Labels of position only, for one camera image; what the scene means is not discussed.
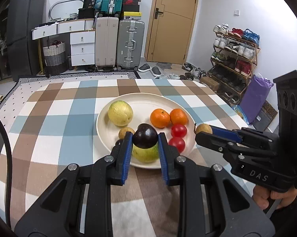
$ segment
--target wooden door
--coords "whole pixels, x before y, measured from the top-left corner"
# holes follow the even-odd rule
[[[184,62],[196,0],[156,0],[147,61]]]

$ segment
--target laundry basket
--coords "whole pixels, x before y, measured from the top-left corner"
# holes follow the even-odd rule
[[[43,47],[46,73],[58,75],[67,70],[65,43],[54,41],[51,46]]]

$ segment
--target silver bolt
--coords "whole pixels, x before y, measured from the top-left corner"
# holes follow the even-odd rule
[[[69,171],[74,171],[77,169],[77,165],[72,163],[72,164],[69,164],[67,168]]]
[[[111,155],[105,156],[105,162],[111,162],[111,161],[113,161],[113,156]]]
[[[184,157],[184,156],[178,156],[178,157],[176,158],[176,160],[177,160],[178,162],[185,162],[185,161],[186,161],[186,157]]]
[[[223,167],[220,164],[214,164],[213,165],[213,169],[215,171],[221,171],[223,169]]]

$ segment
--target plastic packaging bag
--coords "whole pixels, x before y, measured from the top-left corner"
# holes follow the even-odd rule
[[[95,9],[99,9],[102,5],[102,0],[96,0],[96,4],[94,6]]]
[[[247,117],[239,105],[233,106],[232,109],[249,125]]]
[[[253,75],[240,103],[240,108],[246,115],[249,124],[257,117],[273,85],[274,83],[263,78],[260,74]]]

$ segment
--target checkered tablecloth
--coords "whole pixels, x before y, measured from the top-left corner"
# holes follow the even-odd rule
[[[219,96],[194,81],[90,80],[43,86],[24,104],[8,133],[13,151],[13,227],[68,164],[93,164],[100,154],[109,153],[97,135],[97,115],[117,96],[136,92],[157,94],[177,102],[197,124],[206,122],[230,130],[246,127]],[[197,164],[211,166],[217,163],[217,155],[211,157],[211,154],[218,153],[205,152],[196,145],[188,157]],[[0,156],[2,218],[6,165],[3,148]],[[176,235],[179,193],[177,188],[165,186],[160,170],[130,167],[126,184],[112,186],[111,196],[115,236]]]

